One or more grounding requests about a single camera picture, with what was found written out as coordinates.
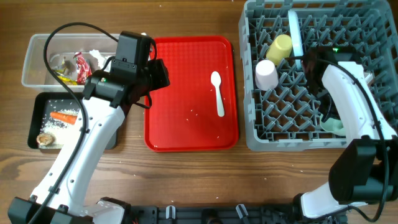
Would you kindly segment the teal bowl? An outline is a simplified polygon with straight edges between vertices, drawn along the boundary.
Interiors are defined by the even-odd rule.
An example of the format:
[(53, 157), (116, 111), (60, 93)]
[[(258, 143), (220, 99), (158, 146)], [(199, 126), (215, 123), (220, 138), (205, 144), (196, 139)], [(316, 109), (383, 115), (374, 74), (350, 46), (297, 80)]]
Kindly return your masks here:
[(324, 131), (332, 133), (337, 136), (346, 136), (346, 131), (344, 129), (341, 120), (328, 118), (325, 122), (322, 121), (323, 115), (320, 115), (320, 126)]

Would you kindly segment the grey dishwasher rack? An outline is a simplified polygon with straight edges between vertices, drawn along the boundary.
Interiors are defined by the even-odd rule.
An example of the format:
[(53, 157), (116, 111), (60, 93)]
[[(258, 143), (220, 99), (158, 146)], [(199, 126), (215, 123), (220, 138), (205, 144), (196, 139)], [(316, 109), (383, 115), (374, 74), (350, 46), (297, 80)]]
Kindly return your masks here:
[(252, 151), (345, 147), (343, 137), (320, 126), (320, 102), (294, 62), (282, 62), (278, 85), (262, 91), (255, 67), (274, 39), (289, 34), (289, 11), (298, 15), (302, 47), (353, 46), (375, 78), (371, 91), (387, 122), (397, 127), (397, 9), (387, 1), (248, 1), (239, 20), (244, 67), (246, 143)]

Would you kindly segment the red plastic tray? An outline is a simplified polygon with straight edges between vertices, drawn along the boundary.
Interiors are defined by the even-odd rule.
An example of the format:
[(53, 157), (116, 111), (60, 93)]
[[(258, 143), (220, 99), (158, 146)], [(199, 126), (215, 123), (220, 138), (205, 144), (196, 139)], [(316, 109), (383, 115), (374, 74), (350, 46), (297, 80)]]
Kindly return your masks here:
[[(144, 141), (155, 152), (229, 149), (239, 139), (233, 50), (219, 35), (156, 38), (170, 85), (153, 91)], [(211, 73), (221, 76), (225, 115), (219, 117)]]

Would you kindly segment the white plastic spoon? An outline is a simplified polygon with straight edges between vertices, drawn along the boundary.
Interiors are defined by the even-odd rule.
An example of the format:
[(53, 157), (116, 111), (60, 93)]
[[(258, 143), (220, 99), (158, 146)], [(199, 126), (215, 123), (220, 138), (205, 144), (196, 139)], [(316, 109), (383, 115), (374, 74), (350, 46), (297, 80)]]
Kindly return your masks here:
[(217, 71), (211, 73), (211, 84), (215, 88), (216, 93), (216, 107), (217, 113), (219, 117), (223, 117), (225, 115), (223, 101), (221, 97), (220, 85), (221, 85), (221, 76)]

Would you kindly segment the pink plastic cup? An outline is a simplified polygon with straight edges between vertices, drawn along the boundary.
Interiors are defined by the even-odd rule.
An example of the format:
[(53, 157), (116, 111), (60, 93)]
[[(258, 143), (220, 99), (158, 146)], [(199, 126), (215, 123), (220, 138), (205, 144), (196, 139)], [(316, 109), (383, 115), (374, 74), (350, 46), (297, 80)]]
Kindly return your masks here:
[(274, 89), (279, 84), (279, 77), (274, 63), (261, 60), (255, 67), (255, 82), (260, 90)]

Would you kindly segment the red snack wrapper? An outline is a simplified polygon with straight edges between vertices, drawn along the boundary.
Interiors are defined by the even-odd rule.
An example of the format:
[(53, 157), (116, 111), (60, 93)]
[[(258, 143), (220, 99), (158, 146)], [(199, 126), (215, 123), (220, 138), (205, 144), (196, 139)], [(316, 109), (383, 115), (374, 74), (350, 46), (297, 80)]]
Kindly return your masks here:
[(77, 84), (84, 85), (86, 79), (92, 75), (90, 64), (85, 60), (83, 54), (78, 52), (73, 57), (77, 65)]

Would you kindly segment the yellow plastic cup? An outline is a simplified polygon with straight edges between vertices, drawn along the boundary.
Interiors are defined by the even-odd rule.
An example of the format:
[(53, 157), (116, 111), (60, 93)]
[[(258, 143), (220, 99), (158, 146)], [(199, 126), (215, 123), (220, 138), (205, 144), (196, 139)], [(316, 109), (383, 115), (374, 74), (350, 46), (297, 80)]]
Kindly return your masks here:
[(278, 66), (282, 59), (290, 57), (292, 47), (292, 39), (289, 35), (278, 35), (269, 47), (266, 58)]

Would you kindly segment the yellow snack wrapper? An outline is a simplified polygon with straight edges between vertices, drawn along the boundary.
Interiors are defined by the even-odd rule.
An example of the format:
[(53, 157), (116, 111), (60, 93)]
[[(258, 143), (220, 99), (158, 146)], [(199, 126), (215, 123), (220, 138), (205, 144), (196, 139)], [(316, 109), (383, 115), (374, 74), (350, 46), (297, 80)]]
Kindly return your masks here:
[(52, 68), (52, 71), (56, 73), (57, 77), (61, 79), (66, 85), (77, 85), (76, 65), (65, 57), (62, 59), (60, 65)]

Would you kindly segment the orange carrot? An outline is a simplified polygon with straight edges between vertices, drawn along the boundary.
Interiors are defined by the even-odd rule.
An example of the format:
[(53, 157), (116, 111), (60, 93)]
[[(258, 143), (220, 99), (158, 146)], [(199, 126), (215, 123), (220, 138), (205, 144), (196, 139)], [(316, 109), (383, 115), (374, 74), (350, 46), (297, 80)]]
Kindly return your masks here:
[(77, 120), (77, 116), (75, 116), (75, 115), (59, 113), (56, 111), (51, 112), (50, 116), (53, 119), (56, 119), (56, 120), (59, 120), (59, 121), (62, 121), (64, 123), (68, 123), (68, 124), (75, 124), (75, 122)]

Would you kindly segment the light blue plate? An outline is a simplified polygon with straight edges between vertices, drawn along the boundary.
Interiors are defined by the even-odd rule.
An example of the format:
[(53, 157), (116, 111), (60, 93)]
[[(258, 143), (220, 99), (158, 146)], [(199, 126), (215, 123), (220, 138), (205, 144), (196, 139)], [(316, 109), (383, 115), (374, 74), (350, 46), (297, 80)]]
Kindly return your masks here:
[(294, 10), (288, 11), (290, 37), (295, 57), (303, 56), (302, 38), (300, 33), (299, 18)]

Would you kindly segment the brown food scrap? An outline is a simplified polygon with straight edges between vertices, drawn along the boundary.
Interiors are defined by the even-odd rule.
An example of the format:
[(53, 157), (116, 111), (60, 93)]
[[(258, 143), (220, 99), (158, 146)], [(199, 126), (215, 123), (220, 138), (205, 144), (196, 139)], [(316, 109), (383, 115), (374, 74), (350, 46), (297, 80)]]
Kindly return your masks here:
[(49, 146), (54, 143), (55, 138), (49, 133), (40, 133), (36, 137), (36, 141), (39, 146)]

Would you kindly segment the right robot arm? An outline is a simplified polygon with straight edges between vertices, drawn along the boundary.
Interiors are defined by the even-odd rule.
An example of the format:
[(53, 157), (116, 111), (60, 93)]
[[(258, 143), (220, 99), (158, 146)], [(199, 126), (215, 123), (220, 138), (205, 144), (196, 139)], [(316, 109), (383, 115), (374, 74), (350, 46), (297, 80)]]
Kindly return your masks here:
[(293, 222), (322, 222), (348, 210), (376, 222), (386, 202), (397, 200), (397, 132), (369, 89), (362, 57), (352, 46), (312, 47), (297, 57), (322, 121), (342, 122), (347, 147), (327, 183), (294, 197)]

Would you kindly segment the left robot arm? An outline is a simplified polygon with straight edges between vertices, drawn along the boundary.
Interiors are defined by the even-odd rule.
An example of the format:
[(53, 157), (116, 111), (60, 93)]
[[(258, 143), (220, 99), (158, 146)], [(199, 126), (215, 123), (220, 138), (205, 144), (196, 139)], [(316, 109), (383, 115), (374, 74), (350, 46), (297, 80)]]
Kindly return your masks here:
[(112, 135), (125, 120), (131, 106), (150, 91), (169, 86), (163, 60), (143, 66), (119, 60), (110, 72), (95, 71), (78, 100), (75, 123), (79, 136), (66, 143), (30, 199), (16, 197), (8, 217), (11, 223), (124, 223), (131, 206), (114, 198), (84, 204), (88, 184)]

